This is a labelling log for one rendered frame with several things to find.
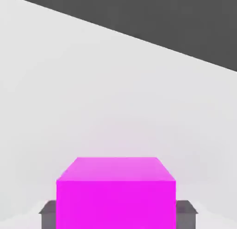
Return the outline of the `small magenta cube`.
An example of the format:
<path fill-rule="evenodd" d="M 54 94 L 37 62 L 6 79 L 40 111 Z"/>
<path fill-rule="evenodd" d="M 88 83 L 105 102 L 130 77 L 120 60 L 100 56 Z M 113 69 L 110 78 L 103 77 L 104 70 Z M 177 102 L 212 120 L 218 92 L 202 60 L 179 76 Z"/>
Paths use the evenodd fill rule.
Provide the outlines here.
<path fill-rule="evenodd" d="M 176 229 L 176 181 L 155 157 L 77 158 L 56 181 L 56 229 Z"/>

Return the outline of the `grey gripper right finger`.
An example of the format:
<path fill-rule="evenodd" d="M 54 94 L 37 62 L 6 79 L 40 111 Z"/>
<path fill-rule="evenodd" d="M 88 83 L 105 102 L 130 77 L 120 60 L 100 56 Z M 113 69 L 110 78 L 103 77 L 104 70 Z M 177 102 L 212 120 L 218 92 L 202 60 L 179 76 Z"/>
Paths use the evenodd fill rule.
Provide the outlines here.
<path fill-rule="evenodd" d="M 188 200 L 176 201 L 176 229 L 225 229 L 225 223 L 202 206 Z"/>

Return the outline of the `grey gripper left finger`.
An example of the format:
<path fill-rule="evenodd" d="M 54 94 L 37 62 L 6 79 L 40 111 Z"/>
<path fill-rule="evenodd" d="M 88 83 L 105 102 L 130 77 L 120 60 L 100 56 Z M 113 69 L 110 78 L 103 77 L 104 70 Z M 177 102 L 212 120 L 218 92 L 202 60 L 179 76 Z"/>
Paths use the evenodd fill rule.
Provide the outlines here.
<path fill-rule="evenodd" d="M 41 201 L 12 219 L 11 229 L 56 229 L 56 200 Z"/>

